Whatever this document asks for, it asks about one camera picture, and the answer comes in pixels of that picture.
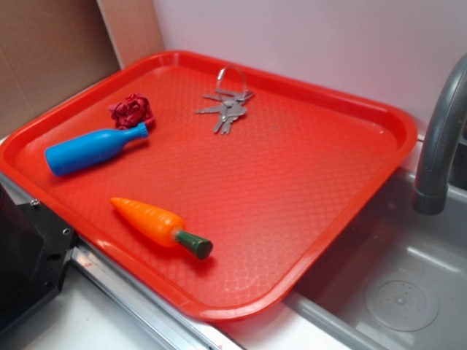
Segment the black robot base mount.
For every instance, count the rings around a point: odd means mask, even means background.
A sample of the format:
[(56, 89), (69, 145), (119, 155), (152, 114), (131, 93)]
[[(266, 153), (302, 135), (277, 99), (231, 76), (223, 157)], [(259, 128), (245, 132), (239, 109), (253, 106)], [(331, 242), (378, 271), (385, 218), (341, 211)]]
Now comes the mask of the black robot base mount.
[(17, 205), (1, 188), (1, 335), (61, 292), (75, 241), (46, 205)]

